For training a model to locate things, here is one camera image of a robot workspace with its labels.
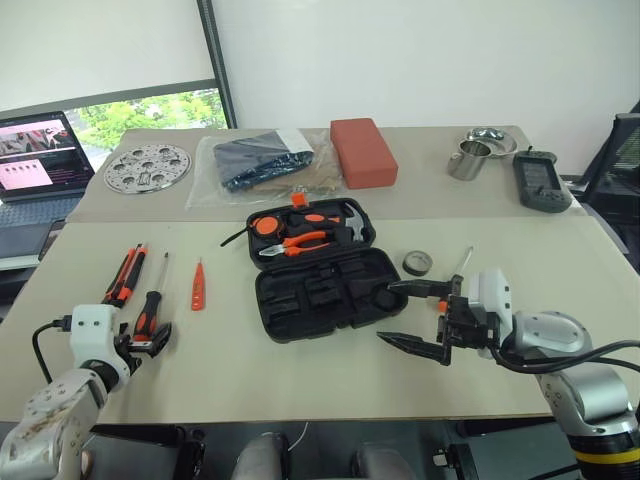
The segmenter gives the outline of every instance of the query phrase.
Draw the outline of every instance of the handheld device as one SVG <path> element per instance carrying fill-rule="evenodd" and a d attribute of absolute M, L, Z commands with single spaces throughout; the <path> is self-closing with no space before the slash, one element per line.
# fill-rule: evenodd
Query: handheld device
<path fill-rule="evenodd" d="M 532 150 L 516 153 L 513 169 L 525 207 L 547 213 L 565 211 L 571 205 L 571 193 L 564 185 L 553 164 L 557 157 L 551 152 Z"/>

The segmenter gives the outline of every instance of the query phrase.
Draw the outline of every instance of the black tool case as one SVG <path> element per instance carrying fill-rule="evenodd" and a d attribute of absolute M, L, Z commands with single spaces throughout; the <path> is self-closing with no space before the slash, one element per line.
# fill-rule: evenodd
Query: black tool case
<path fill-rule="evenodd" d="M 345 219 L 356 210 L 363 221 L 363 241 L 354 241 L 353 230 Z M 310 223 L 308 214 L 333 220 Z M 276 217 L 277 235 L 261 235 L 256 221 Z M 329 245 L 297 256 L 272 257 L 259 252 L 281 244 L 284 238 L 324 230 L 325 240 L 312 240 L 303 246 L 325 242 Z M 400 279 L 385 252 L 371 248 L 376 232 L 358 202 L 350 198 L 321 200 L 308 205 L 285 206 L 256 212 L 247 219 L 249 254 L 262 270 L 256 278 L 256 295 L 264 329 L 276 342 L 315 338 L 331 334 L 336 327 L 368 325 L 398 314 L 407 297 L 387 290 Z"/>

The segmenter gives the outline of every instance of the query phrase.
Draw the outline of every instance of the monitor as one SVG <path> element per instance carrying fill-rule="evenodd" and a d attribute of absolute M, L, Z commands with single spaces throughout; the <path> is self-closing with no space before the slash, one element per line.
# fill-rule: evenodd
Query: monitor
<path fill-rule="evenodd" d="M 3 202 L 82 192 L 93 174 L 63 112 L 0 120 Z"/>

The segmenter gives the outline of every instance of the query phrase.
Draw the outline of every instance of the plastic bag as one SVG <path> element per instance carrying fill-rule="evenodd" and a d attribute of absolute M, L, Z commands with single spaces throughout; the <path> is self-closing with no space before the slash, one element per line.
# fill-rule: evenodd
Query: plastic bag
<path fill-rule="evenodd" d="M 243 140 L 247 141 L 245 144 L 253 146 L 256 145 L 253 140 L 260 137 L 264 137 L 264 135 Z M 216 138 L 204 137 L 200 140 L 196 150 L 193 186 L 187 199 L 186 208 L 281 202 L 283 199 L 288 199 L 291 193 L 296 191 L 305 192 L 309 200 L 342 196 L 345 190 L 344 179 L 338 155 L 329 139 L 329 131 L 306 133 L 304 138 L 313 150 L 313 157 L 308 166 L 294 171 L 294 173 L 280 175 L 254 184 L 247 189 L 233 189 L 233 187 L 229 189 L 225 187 L 225 183 L 239 176 L 239 180 L 242 180 L 241 173 L 248 170 L 241 170 L 242 166 L 259 167 L 260 162 L 256 163 L 253 159 L 250 161 L 251 163 L 245 162 L 238 168 L 228 168 L 230 165 L 225 162 L 219 165 L 216 155 L 221 151 L 226 151 L 220 148 L 221 145 L 229 145 L 231 142 L 223 143 Z M 277 164 L 276 168 L 282 169 L 284 167 L 282 164 Z"/>

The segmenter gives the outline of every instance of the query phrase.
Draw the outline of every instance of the screwdriver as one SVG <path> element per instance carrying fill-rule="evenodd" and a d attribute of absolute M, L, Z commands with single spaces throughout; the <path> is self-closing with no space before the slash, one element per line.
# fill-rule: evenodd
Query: screwdriver
<path fill-rule="evenodd" d="M 111 303 L 118 308 L 122 308 L 124 304 L 127 303 L 127 300 L 129 300 L 129 298 L 133 294 L 133 289 L 136 288 L 138 277 L 140 276 L 140 272 L 142 271 L 142 264 L 144 263 L 144 259 L 147 256 L 147 248 L 142 244 L 138 244 L 135 253 L 136 256 L 131 264 L 131 270 L 129 270 L 129 273 L 127 274 L 127 280 L 124 282 L 124 285 L 122 285 L 122 288 L 118 292 L 118 297 Z"/>
<path fill-rule="evenodd" d="M 464 269 L 466 268 L 467 264 L 469 263 L 469 260 L 471 259 L 471 255 L 472 254 L 473 254 L 473 245 L 468 247 L 465 250 L 464 257 L 462 257 L 462 260 L 458 264 L 458 267 L 453 272 L 453 276 L 451 277 L 452 290 L 454 288 L 460 289 L 460 285 L 462 283 L 462 272 L 464 271 Z M 459 291 L 456 291 L 456 292 L 452 291 L 452 293 L 454 295 L 460 295 Z M 448 307 L 449 307 L 449 305 L 447 303 L 447 298 L 446 297 L 441 298 L 440 301 L 438 302 L 438 311 L 440 313 L 445 313 L 447 311 Z"/>
<path fill-rule="evenodd" d="M 193 276 L 193 290 L 191 291 L 191 310 L 194 312 L 204 308 L 204 268 L 202 259 L 198 261 L 196 274 Z"/>
<path fill-rule="evenodd" d="M 127 272 L 129 271 L 129 267 L 131 266 L 131 262 L 133 262 L 133 257 L 136 255 L 136 249 L 140 248 L 142 244 L 138 244 L 136 248 L 130 248 L 127 254 L 124 257 L 124 260 L 120 264 L 120 268 L 118 269 L 118 273 L 116 273 L 115 278 L 107 288 L 107 292 L 104 294 L 104 299 L 102 303 L 111 303 L 118 297 L 120 293 L 120 289 L 124 285 L 125 278 L 127 276 Z"/>
<path fill-rule="evenodd" d="M 160 271 L 160 275 L 158 276 L 156 288 L 154 290 L 151 290 L 150 292 L 147 292 L 147 301 L 145 302 L 140 315 L 138 315 L 136 327 L 133 331 L 134 342 L 151 341 L 151 336 L 156 330 L 158 305 L 160 305 L 160 300 L 162 300 L 162 294 L 159 290 L 163 285 L 164 278 L 167 273 L 168 264 L 169 252 L 165 252 L 162 270 Z"/>

